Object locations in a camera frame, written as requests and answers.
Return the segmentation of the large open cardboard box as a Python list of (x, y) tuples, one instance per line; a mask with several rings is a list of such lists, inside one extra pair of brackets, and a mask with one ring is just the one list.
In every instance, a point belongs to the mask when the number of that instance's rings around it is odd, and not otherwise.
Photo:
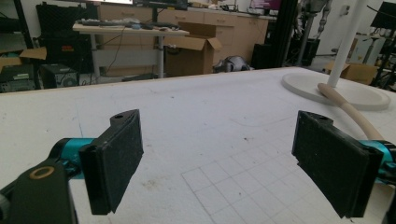
[(179, 27), (188, 35), (164, 39), (164, 71), (168, 77), (184, 77), (212, 73), (214, 52), (222, 48), (216, 37), (217, 27), (211, 24), (182, 22)]

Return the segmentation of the wooden desk with white legs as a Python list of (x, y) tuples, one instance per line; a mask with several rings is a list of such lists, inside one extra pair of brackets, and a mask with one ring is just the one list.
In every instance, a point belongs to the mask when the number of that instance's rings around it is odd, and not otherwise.
[[(183, 30), (144, 30), (144, 29), (133, 29), (126, 27), (115, 27), (110, 26), (86, 26), (82, 24), (74, 24), (73, 30), (83, 35), (89, 35), (91, 37), (91, 50), (92, 50), (92, 62), (93, 71), (96, 77), (101, 76), (101, 67), (114, 67), (114, 66), (157, 66), (158, 78), (164, 78), (163, 72), (163, 52), (164, 45), (163, 41), (166, 36), (185, 36), (189, 32)], [(105, 50), (98, 49), (96, 44), (97, 35), (118, 35), (119, 37), (125, 36), (148, 36), (157, 37), (158, 45), (156, 49), (148, 50)]]

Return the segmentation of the flat open cardboard box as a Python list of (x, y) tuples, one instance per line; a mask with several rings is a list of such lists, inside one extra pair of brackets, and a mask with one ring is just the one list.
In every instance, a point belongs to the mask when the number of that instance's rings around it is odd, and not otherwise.
[(0, 50), (0, 72), (9, 65), (21, 65), (30, 60), (45, 60), (47, 58), (47, 48)]

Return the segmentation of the low cardboard box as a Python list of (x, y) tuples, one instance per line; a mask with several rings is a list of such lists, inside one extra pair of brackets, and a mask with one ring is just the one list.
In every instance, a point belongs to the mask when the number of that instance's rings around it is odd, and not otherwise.
[(376, 74), (376, 66), (364, 63), (345, 63), (342, 66), (340, 79), (343, 78), (360, 84), (369, 85), (375, 78)]

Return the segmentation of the grey backpack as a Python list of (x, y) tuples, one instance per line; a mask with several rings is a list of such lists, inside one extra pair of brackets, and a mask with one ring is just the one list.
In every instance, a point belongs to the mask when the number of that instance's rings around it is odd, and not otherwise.
[(250, 71), (252, 67), (241, 56), (229, 56), (213, 66), (214, 73)]

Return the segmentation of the black metal pillar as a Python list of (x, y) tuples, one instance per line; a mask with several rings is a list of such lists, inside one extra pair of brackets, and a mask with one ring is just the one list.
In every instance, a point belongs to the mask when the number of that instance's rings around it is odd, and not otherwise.
[(281, 0), (276, 18), (276, 28), (272, 35), (270, 67), (281, 67), (288, 52), (290, 35), (297, 13), (298, 0)]

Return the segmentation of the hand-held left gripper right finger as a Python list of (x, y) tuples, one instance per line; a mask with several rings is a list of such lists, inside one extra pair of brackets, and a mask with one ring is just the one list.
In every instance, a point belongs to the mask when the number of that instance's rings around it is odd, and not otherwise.
[(339, 217), (363, 217), (373, 186), (396, 187), (396, 146), (356, 140), (333, 120), (299, 111), (291, 154)]

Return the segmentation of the small black box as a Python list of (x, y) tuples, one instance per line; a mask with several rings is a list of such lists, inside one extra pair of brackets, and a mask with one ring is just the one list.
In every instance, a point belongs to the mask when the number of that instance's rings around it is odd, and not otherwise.
[(269, 68), (271, 65), (271, 45), (255, 44), (250, 65), (255, 69)]

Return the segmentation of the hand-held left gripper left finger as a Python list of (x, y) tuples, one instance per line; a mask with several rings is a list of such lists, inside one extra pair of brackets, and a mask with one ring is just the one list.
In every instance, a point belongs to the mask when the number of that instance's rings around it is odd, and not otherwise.
[(144, 154), (140, 113), (121, 112), (96, 138), (64, 138), (49, 156), (59, 162), (70, 178), (85, 180), (94, 215), (115, 212)]

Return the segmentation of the black keyboard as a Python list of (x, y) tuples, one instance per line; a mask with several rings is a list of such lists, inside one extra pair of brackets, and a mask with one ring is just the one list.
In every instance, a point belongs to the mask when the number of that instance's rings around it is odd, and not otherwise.
[(124, 23), (121, 22), (113, 22), (113, 21), (99, 21), (99, 20), (77, 20), (77, 24), (82, 24), (84, 26), (125, 26)]

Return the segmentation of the black music stand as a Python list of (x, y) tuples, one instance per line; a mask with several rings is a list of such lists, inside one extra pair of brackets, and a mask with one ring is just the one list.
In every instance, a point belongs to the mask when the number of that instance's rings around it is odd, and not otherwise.
[(379, 9), (367, 6), (375, 12), (375, 17), (371, 23), (374, 28), (396, 29), (396, 3), (384, 1)]

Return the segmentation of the black computer tower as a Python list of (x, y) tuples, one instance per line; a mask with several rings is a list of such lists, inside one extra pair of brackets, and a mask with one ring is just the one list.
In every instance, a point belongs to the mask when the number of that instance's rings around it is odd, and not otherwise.
[(41, 64), (39, 75), (45, 89), (75, 87), (78, 84), (77, 72), (60, 63)]

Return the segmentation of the white round stand with pole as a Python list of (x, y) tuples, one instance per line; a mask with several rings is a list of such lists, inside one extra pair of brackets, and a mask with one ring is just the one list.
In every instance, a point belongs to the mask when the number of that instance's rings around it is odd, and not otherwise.
[(281, 83), (284, 88), (306, 99), (325, 105), (333, 105), (333, 101), (324, 95), (324, 90), (321, 87), (338, 92), (359, 110), (379, 111), (389, 107), (390, 98), (379, 89), (341, 79), (342, 68), (347, 60), (363, 9), (367, 6), (368, 1), (358, 0), (353, 7), (349, 30), (344, 35), (331, 73), (329, 75), (307, 72), (288, 73), (282, 77)]

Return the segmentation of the black foam-lined case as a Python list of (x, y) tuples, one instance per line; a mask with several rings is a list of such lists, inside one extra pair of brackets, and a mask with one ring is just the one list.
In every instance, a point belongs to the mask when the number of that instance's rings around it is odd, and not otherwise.
[(43, 2), (35, 6), (41, 35), (40, 47), (47, 49), (46, 63), (61, 63), (84, 74), (93, 71), (91, 37), (73, 30), (76, 21), (96, 19), (97, 7), (59, 7)]

